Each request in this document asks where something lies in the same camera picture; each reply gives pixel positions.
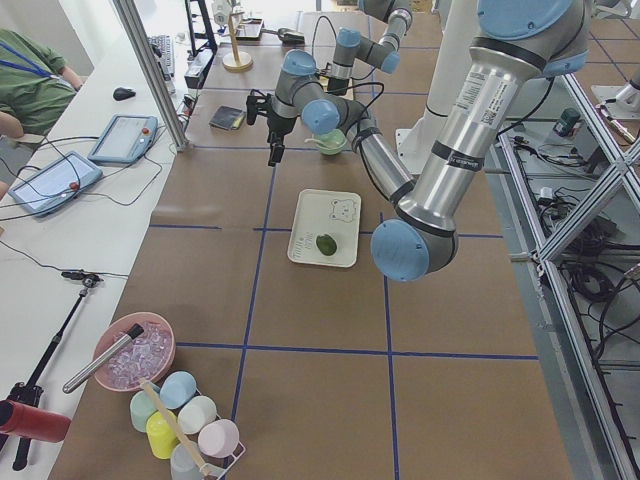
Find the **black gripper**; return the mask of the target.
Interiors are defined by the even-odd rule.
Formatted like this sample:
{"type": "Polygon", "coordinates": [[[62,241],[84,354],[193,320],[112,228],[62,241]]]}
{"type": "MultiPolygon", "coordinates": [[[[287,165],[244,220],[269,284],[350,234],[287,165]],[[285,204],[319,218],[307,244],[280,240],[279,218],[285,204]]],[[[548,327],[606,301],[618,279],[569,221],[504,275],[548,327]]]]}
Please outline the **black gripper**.
{"type": "Polygon", "coordinates": [[[328,78],[328,84],[326,87],[326,91],[329,94],[336,96],[345,96],[350,87],[351,78],[339,78],[335,76],[330,76],[328,78]]]}
{"type": "Polygon", "coordinates": [[[280,99],[268,99],[266,111],[269,129],[267,142],[270,144],[268,165],[275,167],[282,160],[285,151],[282,142],[284,142],[284,137],[293,131],[299,110],[294,105],[280,99]]]}

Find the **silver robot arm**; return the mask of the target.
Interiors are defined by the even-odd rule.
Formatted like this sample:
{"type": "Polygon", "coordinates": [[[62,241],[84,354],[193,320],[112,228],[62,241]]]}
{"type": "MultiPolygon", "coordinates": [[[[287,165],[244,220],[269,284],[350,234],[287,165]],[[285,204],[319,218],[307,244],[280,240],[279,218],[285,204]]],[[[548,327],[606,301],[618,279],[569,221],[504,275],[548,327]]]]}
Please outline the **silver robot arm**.
{"type": "Polygon", "coordinates": [[[454,214],[523,84],[580,69],[587,57],[593,5],[589,1],[456,1],[447,15],[435,76],[443,82],[443,126],[428,138],[420,121],[410,135],[425,164],[413,176],[378,129],[369,109],[345,97],[355,61],[383,72],[399,64],[401,38],[412,24],[407,1],[363,1],[360,10],[380,21],[378,41],[342,29],[330,82],[322,87],[314,57],[292,50],[284,58],[273,93],[246,102],[250,120],[269,128],[271,164],[297,122],[312,133],[340,131],[359,154],[374,186],[396,215],[371,240],[378,269],[396,281],[414,281],[455,257],[454,214]]]}
{"type": "Polygon", "coordinates": [[[394,73],[400,62],[398,50],[401,40],[412,25],[410,1],[363,0],[358,2],[358,8],[366,15],[385,23],[386,29],[377,42],[354,29],[339,30],[328,81],[328,92],[334,95],[346,94],[355,60],[384,73],[394,73]]]}

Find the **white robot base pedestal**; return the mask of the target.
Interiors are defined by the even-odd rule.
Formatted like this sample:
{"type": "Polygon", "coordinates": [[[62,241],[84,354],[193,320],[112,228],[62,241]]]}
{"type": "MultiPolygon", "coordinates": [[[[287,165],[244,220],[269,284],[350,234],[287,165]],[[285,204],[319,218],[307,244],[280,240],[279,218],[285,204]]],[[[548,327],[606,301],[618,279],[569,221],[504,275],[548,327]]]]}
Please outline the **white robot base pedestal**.
{"type": "Polygon", "coordinates": [[[477,1],[450,2],[423,116],[411,129],[395,132],[398,156],[414,176],[422,172],[436,137],[450,118],[471,66],[469,46],[478,28],[477,1]]]}

